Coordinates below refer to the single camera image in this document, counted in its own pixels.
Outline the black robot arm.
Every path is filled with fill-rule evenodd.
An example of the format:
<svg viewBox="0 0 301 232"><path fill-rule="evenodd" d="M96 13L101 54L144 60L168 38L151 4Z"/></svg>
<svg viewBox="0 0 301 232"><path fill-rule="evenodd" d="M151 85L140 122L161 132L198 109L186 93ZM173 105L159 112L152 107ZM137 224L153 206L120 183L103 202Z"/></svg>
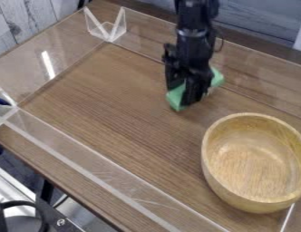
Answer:
<svg viewBox="0 0 301 232"><path fill-rule="evenodd" d="M218 0L175 0L176 43L163 45L165 99L175 111L198 102L218 80L210 65L218 8Z"/></svg>

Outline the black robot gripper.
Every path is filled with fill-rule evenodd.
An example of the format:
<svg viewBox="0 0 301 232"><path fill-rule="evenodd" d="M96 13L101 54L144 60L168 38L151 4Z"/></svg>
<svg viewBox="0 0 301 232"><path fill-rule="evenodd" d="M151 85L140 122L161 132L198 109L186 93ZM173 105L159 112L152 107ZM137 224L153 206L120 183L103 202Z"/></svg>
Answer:
<svg viewBox="0 0 301 232"><path fill-rule="evenodd" d="M198 102L211 86L210 60L215 51L215 30L176 30L176 43L163 45L165 88L184 83L180 105Z"/></svg>

